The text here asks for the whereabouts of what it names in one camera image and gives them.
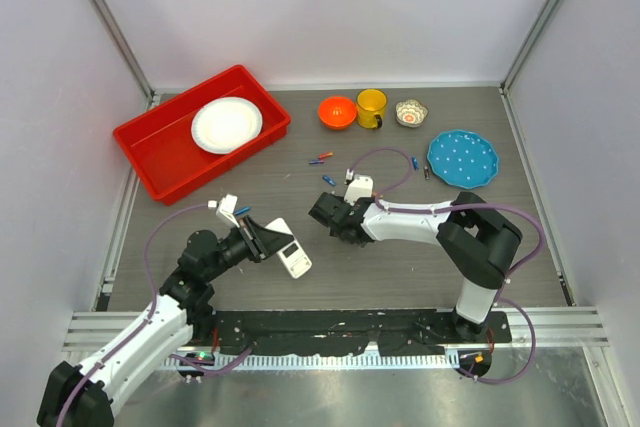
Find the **blue polka dot plate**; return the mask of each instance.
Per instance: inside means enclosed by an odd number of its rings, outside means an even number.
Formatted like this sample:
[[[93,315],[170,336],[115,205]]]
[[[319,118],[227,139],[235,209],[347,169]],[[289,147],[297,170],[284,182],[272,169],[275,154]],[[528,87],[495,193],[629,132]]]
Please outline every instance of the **blue polka dot plate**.
[[[498,175],[500,165],[491,142],[466,130],[439,134],[429,144],[427,160],[435,175],[463,189],[487,185]]]

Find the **small decorative bowl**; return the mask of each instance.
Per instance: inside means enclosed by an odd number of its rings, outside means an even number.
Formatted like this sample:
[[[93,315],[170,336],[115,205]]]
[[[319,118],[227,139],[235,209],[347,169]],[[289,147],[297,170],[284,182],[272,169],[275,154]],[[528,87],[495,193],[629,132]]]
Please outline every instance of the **small decorative bowl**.
[[[396,119],[405,127],[420,127],[428,113],[429,110],[415,99],[396,104]]]

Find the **white wall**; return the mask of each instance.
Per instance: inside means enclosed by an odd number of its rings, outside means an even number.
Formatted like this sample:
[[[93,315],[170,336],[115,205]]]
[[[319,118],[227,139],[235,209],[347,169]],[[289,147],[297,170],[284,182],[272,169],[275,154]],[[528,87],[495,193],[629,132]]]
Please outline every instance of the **white wall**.
[[[150,82],[502,81],[544,0],[107,0]]]
[[[87,0],[0,0],[0,423],[34,425],[74,310],[91,308],[143,109]]]
[[[640,0],[565,0],[513,89],[578,299],[640,404]]]

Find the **white paper plate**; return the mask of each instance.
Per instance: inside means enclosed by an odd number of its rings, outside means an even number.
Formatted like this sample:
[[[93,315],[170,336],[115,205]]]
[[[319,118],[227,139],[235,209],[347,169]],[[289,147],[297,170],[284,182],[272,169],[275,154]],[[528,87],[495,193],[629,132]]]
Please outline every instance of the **white paper plate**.
[[[191,123],[191,136],[207,152],[228,154],[255,139],[261,129],[262,114],[255,104],[224,97],[200,109]]]

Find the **metal floor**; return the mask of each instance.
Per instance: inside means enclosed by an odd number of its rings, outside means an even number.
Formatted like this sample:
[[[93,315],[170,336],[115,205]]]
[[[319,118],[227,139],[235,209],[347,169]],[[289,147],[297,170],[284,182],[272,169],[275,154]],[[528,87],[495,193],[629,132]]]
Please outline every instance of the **metal floor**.
[[[318,104],[331,95],[355,98],[357,91],[276,92],[274,96],[291,114],[288,134],[232,171],[213,180],[180,202],[166,207],[138,188],[109,310],[142,310],[149,287],[142,270],[142,247],[156,224],[176,210],[225,193],[239,197],[239,206],[251,206],[251,215],[266,224],[284,217],[311,257],[309,273],[292,280],[280,263],[271,259],[259,265],[245,263],[214,282],[212,303],[222,309],[365,309],[453,307],[461,276],[442,249],[404,241],[378,242],[364,249],[330,238],[307,212],[322,191],[332,188],[322,179],[328,174],[344,188],[347,167],[360,154],[375,147],[401,147],[424,162],[429,142],[451,129],[478,132],[491,141],[500,156],[500,173],[476,192],[487,201],[501,202],[535,213],[516,143],[497,88],[387,89],[389,105],[379,131],[354,123],[342,132],[324,128],[316,115]],[[401,127],[394,107],[400,100],[416,98],[429,108],[425,124]],[[323,166],[309,166],[310,158],[333,151]],[[388,185],[406,169],[404,160],[385,153],[365,161],[359,171],[373,176],[374,184]],[[410,203],[440,202],[457,197],[459,190],[432,176],[425,181],[417,172],[387,200]],[[525,235],[519,255],[530,251],[537,234],[514,220]],[[225,228],[207,212],[192,213],[169,223],[151,247],[151,266],[161,284],[175,268],[176,259],[195,230],[208,228],[226,235]],[[566,305],[551,256],[544,251],[521,269],[506,289],[506,296],[524,306]]]
[[[527,355],[522,348],[497,352],[491,377],[514,374]],[[476,384],[451,369],[237,372],[153,394],[179,378],[154,373],[116,426],[607,425],[580,348],[539,349],[529,373],[506,386]]]

